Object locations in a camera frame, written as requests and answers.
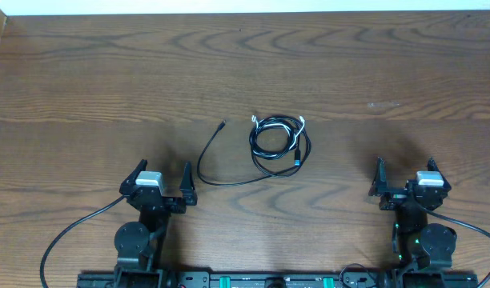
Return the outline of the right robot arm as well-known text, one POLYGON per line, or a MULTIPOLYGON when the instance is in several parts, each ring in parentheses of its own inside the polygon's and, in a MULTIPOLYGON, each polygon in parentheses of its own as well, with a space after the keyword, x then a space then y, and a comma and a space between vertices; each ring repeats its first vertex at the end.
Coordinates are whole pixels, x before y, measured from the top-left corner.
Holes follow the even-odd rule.
POLYGON ((379 287, 444 287, 444 270, 452 266, 456 232, 439 223, 430 223, 428 215, 443 204, 451 185, 435 161, 418 171, 402 188, 388 185, 385 162, 376 161, 376 174, 368 192, 380 199, 381 210, 395 212, 392 249, 400 264, 380 274, 379 287))

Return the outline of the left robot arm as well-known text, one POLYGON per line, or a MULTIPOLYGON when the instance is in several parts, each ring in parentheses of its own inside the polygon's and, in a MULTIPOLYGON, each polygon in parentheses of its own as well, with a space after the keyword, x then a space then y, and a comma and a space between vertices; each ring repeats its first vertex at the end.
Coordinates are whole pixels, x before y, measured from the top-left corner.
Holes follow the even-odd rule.
POLYGON ((118 252, 114 287, 177 287, 175 272, 160 266, 163 243, 172 214, 184 214, 198 201, 192 167, 186 163, 180 197, 164 194, 163 174, 147 171, 143 159, 122 181, 119 193, 139 212, 139 220, 122 225, 114 236, 118 252))

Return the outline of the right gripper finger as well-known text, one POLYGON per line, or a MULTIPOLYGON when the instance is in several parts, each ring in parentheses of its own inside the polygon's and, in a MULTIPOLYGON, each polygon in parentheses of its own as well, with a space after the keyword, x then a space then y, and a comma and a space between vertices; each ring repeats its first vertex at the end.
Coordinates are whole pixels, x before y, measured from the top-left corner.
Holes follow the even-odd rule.
POLYGON ((369 196, 381 197, 388 192, 388 182, 385 170, 385 162, 382 158, 377 158, 376 162, 376 174, 372 181, 369 196))
POLYGON ((436 164, 436 161, 433 157, 430 157, 428 159, 428 163, 427 163, 427 170, 428 172, 432 172, 434 174, 438 174, 440 176, 440 180, 442 182, 442 187, 447 190, 447 191, 450 191, 452 189, 452 186, 451 184, 449 183, 449 181, 445 178, 445 176, 442 174, 442 172, 440 171, 440 169, 438 168, 437 164, 436 164))

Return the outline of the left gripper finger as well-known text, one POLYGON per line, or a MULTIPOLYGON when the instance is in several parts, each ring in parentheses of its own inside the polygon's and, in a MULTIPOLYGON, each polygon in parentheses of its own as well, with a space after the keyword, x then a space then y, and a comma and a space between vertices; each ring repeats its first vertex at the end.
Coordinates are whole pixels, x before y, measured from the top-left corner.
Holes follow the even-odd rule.
POLYGON ((183 199, 187 206, 196 206, 198 202, 198 195, 196 193, 194 178, 192 174, 192 165, 187 162, 183 170, 183 178, 179 186, 182 192, 183 199))
POLYGON ((132 195, 136 190, 136 179, 142 171, 147 168, 147 160, 142 159, 135 169, 122 181, 119 187, 119 193, 121 195, 132 195))

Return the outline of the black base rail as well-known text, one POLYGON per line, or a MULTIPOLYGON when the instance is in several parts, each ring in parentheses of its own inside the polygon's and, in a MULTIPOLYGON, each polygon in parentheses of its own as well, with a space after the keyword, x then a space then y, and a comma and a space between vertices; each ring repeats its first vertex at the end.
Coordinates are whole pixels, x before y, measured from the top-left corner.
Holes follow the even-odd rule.
POLYGON ((476 287, 477 276, 468 273, 405 274, 399 281, 387 275, 358 270, 330 274, 217 274, 206 271, 79 274, 77 288, 371 288, 371 287, 476 287))

